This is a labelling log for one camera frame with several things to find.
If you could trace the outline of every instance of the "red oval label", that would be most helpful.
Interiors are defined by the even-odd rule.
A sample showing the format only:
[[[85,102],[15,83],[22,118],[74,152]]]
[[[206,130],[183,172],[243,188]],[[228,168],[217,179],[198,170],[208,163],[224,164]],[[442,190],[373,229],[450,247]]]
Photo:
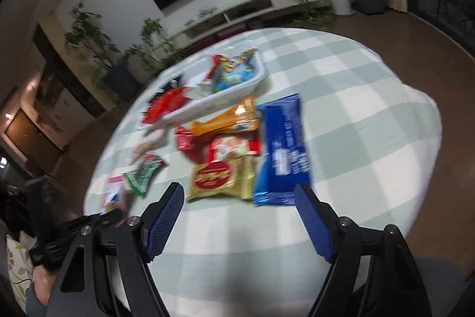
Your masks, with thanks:
[[[231,176],[231,166],[225,161],[216,161],[199,170],[195,176],[195,185],[213,190],[225,184]]]

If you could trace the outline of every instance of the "metal screw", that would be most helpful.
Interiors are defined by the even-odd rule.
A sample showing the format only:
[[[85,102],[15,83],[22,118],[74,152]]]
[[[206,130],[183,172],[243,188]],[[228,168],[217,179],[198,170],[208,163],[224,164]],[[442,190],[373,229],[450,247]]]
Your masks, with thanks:
[[[91,226],[84,226],[84,227],[81,229],[81,235],[90,234],[91,231],[92,231],[92,227],[91,227]]]
[[[339,217],[338,221],[340,222],[341,226],[350,226],[352,220],[349,217]]]
[[[136,224],[138,224],[140,222],[140,218],[139,217],[130,217],[129,219],[127,219],[127,224],[129,226],[135,226]]]
[[[388,226],[388,231],[389,231],[389,234],[397,234],[399,232],[399,229],[397,226],[394,226],[394,224],[390,224]]]

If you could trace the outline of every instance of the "gold snack package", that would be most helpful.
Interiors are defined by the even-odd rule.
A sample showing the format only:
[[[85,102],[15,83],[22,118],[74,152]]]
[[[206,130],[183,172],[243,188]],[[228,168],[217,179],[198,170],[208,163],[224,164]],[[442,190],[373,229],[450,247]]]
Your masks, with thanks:
[[[252,155],[197,164],[194,167],[187,200],[215,195],[229,195],[250,200],[255,174]]]
[[[209,121],[192,121],[190,131],[199,137],[217,133],[250,132],[258,126],[254,97],[251,96]]]

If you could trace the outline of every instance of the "white plastic tray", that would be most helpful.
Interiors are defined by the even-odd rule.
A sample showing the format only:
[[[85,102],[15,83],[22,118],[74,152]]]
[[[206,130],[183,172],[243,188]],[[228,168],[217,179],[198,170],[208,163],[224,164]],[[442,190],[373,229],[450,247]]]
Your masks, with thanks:
[[[227,41],[220,46],[219,43],[208,54],[203,54],[198,57],[191,56],[190,58],[176,64],[165,70],[158,80],[154,83],[153,88],[158,90],[167,84],[167,82],[182,74],[181,86],[195,86],[200,83],[208,73],[212,66],[212,56],[215,54],[222,54],[226,57],[235,57],[245,50],[256,48],[257,51],[251,59],[251,64],[254,66],[256,73],[253,78],[241,84],[232,86],[224,91],[214,93],[201,100],[192,100],[185,106],[164,115],[155,124],[147,125],[147,132],[155,129],[164,128],[173,124],[180,124],[189,122],[194,118],[198,118],[212,111],[231,106],[234,103],[245,99],[252,95],[259,84],[266,78],[267,71],[264,66],[264,61],[260,53],[258,45],[250,40],[236,40]]]

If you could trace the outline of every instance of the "checkered tablecloth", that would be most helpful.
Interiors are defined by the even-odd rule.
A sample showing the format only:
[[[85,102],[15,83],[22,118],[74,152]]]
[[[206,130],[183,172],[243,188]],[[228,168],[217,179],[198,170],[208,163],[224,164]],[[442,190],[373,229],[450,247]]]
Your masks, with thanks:
[[[360,226],[394,223],[406,234],[440,147],[441,121],[432,99],[404,85],[376,53],[348,38],[299,29],[239,37],[254,40],[269,73],[258,103],[301,95],[320,200]],[[216,46],[204,51],[215,52]],[[131,169],[131,148],[143,136],[137,121],[157,82],[111,137],[86,195],[86,213],[100,211],[108,177]],[[131,215],[157,201],[171,182],[189,186],[192,163],[177,151],[172,133],[157,153],[169,166]],[[150,265],[167,308],[180,317],[306,316],[328,269],[295,207],[256,208],[234,198],[186,203],[163,254]]]

